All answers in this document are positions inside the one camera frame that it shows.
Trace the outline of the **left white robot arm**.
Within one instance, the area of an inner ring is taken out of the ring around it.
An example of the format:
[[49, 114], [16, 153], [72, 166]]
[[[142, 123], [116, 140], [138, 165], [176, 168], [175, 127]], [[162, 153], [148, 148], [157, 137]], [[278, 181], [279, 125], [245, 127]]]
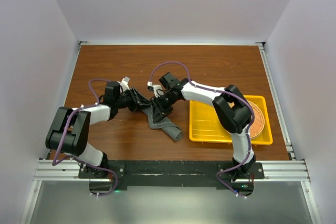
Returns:
[[128, 81], [109, 81], [104, 94], [93, 105], [81, 105], [78, 108], [59, 107], [46, 136], [45, 145], [54, 150], [52, 166], [64, 159], [59, 154], [66, 154], [90, 170], [97, 178], [110, 176], [106, 153], [88, 143], [91, 125], [112, 120], [120, 109], [131, 112], [150, 107], [150, 101], [135, 88], [129, 88]]

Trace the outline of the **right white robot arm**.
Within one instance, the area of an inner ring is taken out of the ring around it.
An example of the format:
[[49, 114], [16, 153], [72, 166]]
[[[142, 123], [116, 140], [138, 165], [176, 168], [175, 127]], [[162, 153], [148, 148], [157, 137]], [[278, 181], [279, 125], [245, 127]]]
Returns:
[[159, 79], [160, 85], [148, 81], [151, 98], [153, 122], [158, 123], [173, 111], [173, 104], [179, 100], [196, 101], [215, 109], [221, 126], [230, 133], [233, 145], [233, 167], [218, 174], [231, 173], [234, 179], [246, 178], [253, 171], [256, 156], [251, 146], [250, 127], [255, 115], [251, 105], [235, 85], [211, 87], [188, 78], [179, 80], [170, 72]]

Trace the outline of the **grey cloth napkin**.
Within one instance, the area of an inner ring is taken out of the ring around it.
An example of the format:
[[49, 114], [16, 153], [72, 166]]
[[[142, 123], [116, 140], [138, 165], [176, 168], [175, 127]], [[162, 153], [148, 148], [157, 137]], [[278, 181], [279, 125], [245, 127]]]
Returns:
[[148, 117], [149, 128], [152, 130], [162, 130], [173, 141], [177, 142], [182, 139], [183, 133], [179, 126], [174, 124], [169, 118], [164, 118], [157, 123], [154, 123], [153, 108], [145, 108], [141, 110]]

